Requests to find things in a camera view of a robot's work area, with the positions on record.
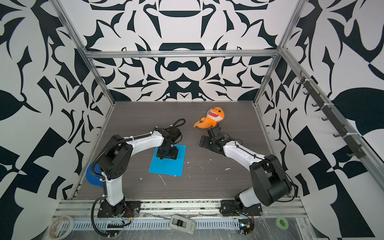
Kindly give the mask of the green tape roll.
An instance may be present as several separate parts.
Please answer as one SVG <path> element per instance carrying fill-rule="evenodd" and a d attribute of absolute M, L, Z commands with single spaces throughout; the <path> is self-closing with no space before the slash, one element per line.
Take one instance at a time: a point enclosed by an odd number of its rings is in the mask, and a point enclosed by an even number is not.
<path fill-rule="evenodd" d="M 284 217 L 276 218 L 276 225 L 281 230 L 287 230 L 289 228 L 289 222 Z"/>

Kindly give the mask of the grey switch box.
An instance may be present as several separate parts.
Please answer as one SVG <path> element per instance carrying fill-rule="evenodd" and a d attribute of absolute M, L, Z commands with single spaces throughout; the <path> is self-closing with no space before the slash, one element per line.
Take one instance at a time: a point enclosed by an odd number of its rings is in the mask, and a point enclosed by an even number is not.
<path fill-rule="evenodd" d="M 193 234 L 196 229 L 196 222 L 179 215 L 172 215 L 170 219 L 170 228 L 175 231 Z"/>

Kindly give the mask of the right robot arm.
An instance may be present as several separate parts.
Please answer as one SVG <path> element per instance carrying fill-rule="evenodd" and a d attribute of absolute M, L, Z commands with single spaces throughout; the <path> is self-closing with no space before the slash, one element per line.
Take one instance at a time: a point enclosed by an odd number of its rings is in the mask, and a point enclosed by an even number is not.
<path fill-rule="evenodd" d="M 270 206 L 293 190 L 291 177 L 274 155 L 262 155 L 243 146 L 243 142 L 227 136 L 220 126 L 207 130 L 199 146 L 223 155 L 246 168 L 251 176 L 252 187 L 235 196 L 239 208 L 262 204 Z"/>

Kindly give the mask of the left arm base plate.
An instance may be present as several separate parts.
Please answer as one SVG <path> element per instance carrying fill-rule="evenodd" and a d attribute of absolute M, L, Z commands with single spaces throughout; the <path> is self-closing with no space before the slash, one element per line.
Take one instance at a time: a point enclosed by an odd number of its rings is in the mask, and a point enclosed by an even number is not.
<path fill-rule="evenodd" d="M 101 201 L 98 208 L 98 218 L 123 217 L 130 218 L 141 211 L 141 201 L 121 201 L 116 206 L 110 205 L 106 200 Z"/>

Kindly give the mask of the orange shark plush toy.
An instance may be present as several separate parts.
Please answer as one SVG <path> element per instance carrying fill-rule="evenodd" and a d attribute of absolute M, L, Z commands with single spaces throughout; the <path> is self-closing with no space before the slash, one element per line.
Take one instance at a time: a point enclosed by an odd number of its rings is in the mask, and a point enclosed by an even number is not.
<path fill-rule="evenodd" d="M 207 111 L 206 117 L 201 118 L 194 124 L 194 128 L 209 129 L 215 127 L 224 118 L 224 110 L 220 107 L 213 107 Z"/>

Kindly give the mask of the small black electronics board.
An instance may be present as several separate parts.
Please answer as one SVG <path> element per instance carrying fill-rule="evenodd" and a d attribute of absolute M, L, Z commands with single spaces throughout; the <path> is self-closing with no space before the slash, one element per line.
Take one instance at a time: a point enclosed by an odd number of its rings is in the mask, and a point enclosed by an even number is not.
<path fill-rule="evenodd" d="M 250 235 L 254 230 L 254 223 L 250 220 L 240 219 L 239 220 L 239 233 L 242 235 Z"/>

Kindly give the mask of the blue round cloth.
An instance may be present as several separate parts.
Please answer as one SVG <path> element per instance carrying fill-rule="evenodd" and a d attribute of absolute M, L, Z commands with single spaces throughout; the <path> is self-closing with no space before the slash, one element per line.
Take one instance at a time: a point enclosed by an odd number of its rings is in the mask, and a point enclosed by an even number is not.
<path fill-rule="evenodd" d="M 100 187 L 102 188 L 103 187 L 103 182 L 100 181 L 100 178 L 99 177 L 96 177 L 94 175 L 92 175 L 91 173 L 91 166 L 90 165 L 88 168 L 87 168 L 87 171 L 86 171 L 86 179 L 88 181 L 89 184 L 93 185 L 93 186 L 97 186 L 97 187 Z"/>

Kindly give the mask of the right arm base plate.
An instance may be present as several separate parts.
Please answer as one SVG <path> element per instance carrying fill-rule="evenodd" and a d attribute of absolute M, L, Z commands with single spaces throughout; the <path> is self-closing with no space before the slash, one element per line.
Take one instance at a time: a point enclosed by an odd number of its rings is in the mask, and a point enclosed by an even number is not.
<path fill-rule="evenodd" d="M 261 204 L 245 207 L 239 200 L 221 200 L 219 208 L 219 212 L 226 217 L 235 215 L 261 216 L 262 211 Z"/>

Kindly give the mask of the blue square paper sheet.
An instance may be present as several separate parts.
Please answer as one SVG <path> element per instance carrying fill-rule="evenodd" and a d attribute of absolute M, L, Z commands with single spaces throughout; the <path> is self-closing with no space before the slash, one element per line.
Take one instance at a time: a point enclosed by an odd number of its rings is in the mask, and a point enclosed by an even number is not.
<path fill-rule="evenodd" d="M 176 145 L 178 156 L 176 160 L 160 159 L 157 157 L 158 148 L 155 148 L 154 156 L 149 168 L 149 173 L 181 177 L 184 168 L 184 159 L 186 155 L 186 146 Z"/>

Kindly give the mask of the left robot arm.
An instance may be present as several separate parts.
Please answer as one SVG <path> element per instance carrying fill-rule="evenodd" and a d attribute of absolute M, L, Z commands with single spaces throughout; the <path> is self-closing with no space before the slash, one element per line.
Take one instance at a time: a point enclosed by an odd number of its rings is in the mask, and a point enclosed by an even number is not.
<path fill-rule="evenodd" d="M 161 160 L 176 160 L 179 153 L 176 141 L 179 139 L 182 139 L 182 133 L 176 126 L 155 128 L 149 133 L 134 137 L 111 137 L 91 164 L 91 174 L 103 183 L 105 201 L 111 207 L 124 202 L 122 179 L 131 156 L 157 148 L 156 157 Z"/>

